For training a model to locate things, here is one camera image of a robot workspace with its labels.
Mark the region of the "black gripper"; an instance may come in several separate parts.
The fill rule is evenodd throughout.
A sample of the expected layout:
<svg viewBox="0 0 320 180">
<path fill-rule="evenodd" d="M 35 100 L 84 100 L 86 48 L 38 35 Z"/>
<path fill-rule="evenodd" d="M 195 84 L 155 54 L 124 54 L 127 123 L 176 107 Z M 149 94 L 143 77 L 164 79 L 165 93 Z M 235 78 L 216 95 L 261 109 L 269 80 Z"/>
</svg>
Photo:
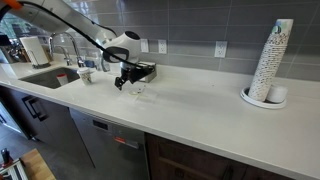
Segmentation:
<svg viewBox="0 0 320 180">
<path fill-rule="evenodd" d="M 131 83 L 135 83 L 136 81 L 152 74 L 155 70 L 155 65 L 147 65 L 145 63 L 143 63 L 141 67 L 134 66 L 130 68 L 122 68 L 121 76 L 115 78 L 114 85 L 119 90 L 122 90 L 122 86 L 125 82 L 129 81 Z"/>
</svg>

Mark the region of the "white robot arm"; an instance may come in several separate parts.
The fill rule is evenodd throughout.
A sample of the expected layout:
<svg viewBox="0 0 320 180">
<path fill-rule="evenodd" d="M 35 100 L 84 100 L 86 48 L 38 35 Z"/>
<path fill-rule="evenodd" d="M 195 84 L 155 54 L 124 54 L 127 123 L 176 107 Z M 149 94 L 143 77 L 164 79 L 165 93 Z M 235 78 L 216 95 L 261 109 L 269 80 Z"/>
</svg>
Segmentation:
<svg viewBox="0 0 320 180">
<path fill-rule="evenodd" d="M 132 31 L 121 35 L 89 19 L 63 0 L 0 0 L 0 19 L 13 14 L 28 23 L 51 33 L 63 33 L 69 28 L 82 35 L 98 48 L 102 57 L 101 70 L 106 72 L 109 63 L 120 64 L 120 75 L 114 85 L 121 90 L 126 82 L 134 84 L 152 74 L 154 65 L 139 63 L 141 38 Z"/>
</svg>

